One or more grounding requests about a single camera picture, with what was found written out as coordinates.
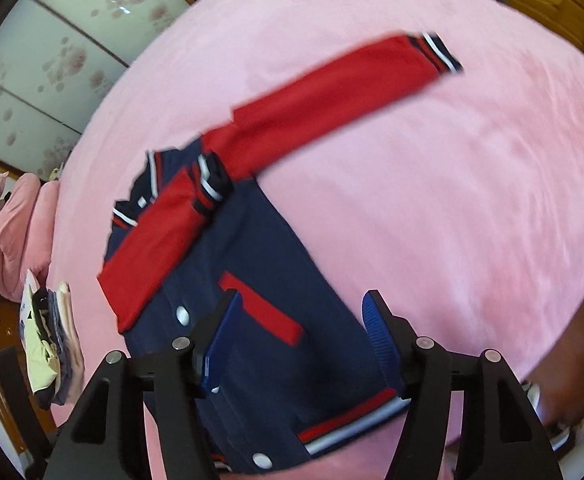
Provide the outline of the navy red varsity jacket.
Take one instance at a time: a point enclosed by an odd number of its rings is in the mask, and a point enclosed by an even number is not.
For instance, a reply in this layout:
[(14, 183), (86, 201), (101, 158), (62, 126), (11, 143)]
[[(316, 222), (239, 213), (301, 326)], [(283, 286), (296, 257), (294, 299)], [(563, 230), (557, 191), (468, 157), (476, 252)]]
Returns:
[(460, 68), (434, 34), (370, 42), (237, 107), (184, 148), (147, 154), (114, 205), (99, 283), (133, 356), (190, 335), (226, 290), (241, 296), (205, 358), (220, 375), (197, 404), (219, 470), (305, 464), (405, 407), (396, 350), (370, 340), (256, 177)]

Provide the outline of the stack of folded clothes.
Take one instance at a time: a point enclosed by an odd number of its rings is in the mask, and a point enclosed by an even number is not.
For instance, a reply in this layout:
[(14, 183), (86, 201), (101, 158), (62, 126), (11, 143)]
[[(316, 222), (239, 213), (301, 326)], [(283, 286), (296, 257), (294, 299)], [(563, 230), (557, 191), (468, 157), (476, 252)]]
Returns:
[(71, 291), (39, 284), (27, 271), (19, 310), (19, 332), (26, 377), (37, 405), (75, 403), (83, 389), (85, 362), (74, 323)]

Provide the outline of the pink bed blanket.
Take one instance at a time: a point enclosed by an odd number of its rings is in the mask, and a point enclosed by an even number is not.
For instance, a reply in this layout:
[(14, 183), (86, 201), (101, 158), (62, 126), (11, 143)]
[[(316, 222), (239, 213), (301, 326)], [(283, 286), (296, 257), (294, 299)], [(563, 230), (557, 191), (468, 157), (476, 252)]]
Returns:
[(584, 299), (584, 54), (496, 0), (199, 0), (118, 79), (62, 174), (48, 280), (70, 285), (87, 374), (124, 344), (97, 276), (147, 151), (396, 32), (435, 32), (463, 73), (260, 186), (350, 309), (377, 289), (446, 348), (531, 372)]

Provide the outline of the pink folded quilt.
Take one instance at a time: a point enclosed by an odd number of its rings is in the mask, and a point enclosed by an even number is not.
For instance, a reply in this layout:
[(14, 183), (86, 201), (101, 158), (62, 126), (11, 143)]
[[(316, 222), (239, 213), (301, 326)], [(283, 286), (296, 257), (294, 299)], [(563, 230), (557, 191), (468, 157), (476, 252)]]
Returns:
[(7, 193), (7, 177), (0, 174), (0, 296), (17, 302), (27, 273), (40, 285), (46, 282), (60, 182), (23, 174)]

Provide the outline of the floral sliding wardrobe door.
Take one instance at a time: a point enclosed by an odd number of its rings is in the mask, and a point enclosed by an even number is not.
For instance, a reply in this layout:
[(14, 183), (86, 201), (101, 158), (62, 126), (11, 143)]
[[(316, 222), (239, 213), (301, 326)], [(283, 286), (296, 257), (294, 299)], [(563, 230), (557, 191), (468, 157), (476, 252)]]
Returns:
[(18, 0), (0, 24), (0, 164), (45, 179), (188, 0)]

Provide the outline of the brown wooden bed frame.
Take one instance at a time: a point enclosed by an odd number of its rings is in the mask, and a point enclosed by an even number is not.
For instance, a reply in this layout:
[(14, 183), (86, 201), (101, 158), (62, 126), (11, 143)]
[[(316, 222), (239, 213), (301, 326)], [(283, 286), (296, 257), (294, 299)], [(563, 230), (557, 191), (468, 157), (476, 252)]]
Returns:
[(0, 426), (15, 451), (38, 460), (52, 450), (57, 426), (51, 413), (38, 408), (25, 371), (19, 336), (19, 305), (0, 296)]

